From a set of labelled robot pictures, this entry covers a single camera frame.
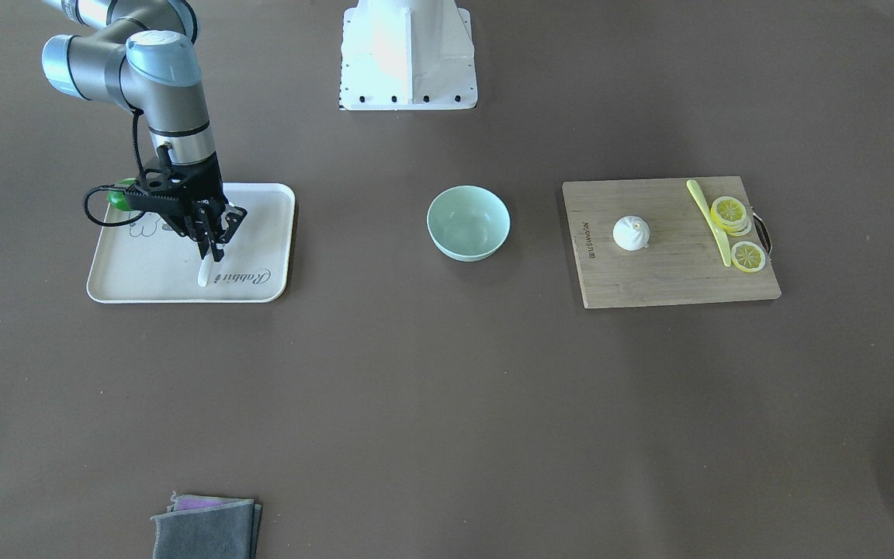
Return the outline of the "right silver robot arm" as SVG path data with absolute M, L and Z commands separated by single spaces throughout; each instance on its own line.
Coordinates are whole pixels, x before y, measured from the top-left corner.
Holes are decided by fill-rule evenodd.
M 127 225 L 156 214 L 219 262 L 246 217 L 224 195 L 203 75 L 199 25 L 185 1 L 53 1 L 50 7 L 92 35 L 52 36 L 43 46 L 47 81 L 72 98 L 98 100 L 146 120 L 154 146 L 128 182 L 103 186 Z

